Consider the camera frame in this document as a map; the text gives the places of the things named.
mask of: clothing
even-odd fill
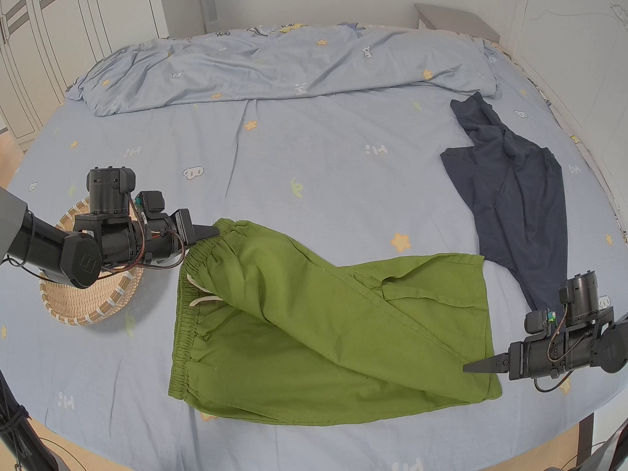
[[[335,267],[260,225],[216,226],[180,271],[170,396],[219,417],[333,425],[501,395],[496,375],[462,371],[493,354],[481,256]]]
[[[547,148],[514,134],[482,96],[451,101],[474,146],[441,154],[447,174],[473,211],[480,254],[506,267],[530,309],[559,318],[558,289],[567,278],[567,210],[563,172]]]

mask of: navy blue garment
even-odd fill
[[[480,254],[513,274],[530,309],[548,307],[562,317],[567,211],[560,164],[508,129],[480,94],[452,100],[451,109],[474,145],[440,157],[473,211]]]

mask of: wicker basket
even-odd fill
[[[74,216],[89,213],[89,198],[78,202],[57,223],[62,231],[74,228]],[[143,269],[133,267],[79,289],[40,279],[40,292],[52,317],[67,325],[91,325],[118,312],[129,303]]]

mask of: wooden floor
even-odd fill
[[[20,148],[11,135],[8,132],[0,134],[0,186],[7,187],[11,177],[20,165],[22,156]],[[20,393],[16,392],[14,394],[19,400]],[[128,471],[126,467],[114,464],[75,444],[67,442],[43,427],[39,422],[33,421],[33,427],[42,438],[50,440],[50,443],[45,442],[45,444],[66,462],[71,471],[82,471],[83,469],[87,471]],[[576,455],[577,449],[578,426],[574,426],[552,441],[509,461],[488,468],[486,471],[544,471],[550,466],[561,468],[570,458]],[[12,471],[14,464],[15,459],[13,459],[12,454],[4,444],[0,443],[0,470]],[[575,466],[575,462],[572,461],[570,467],[573,466]],[[440,470],[434,468],[425,469],[425,471]]]

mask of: white headboard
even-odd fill
[[[588,148],[628,228],[628,0],[517,0],[501,45]]]

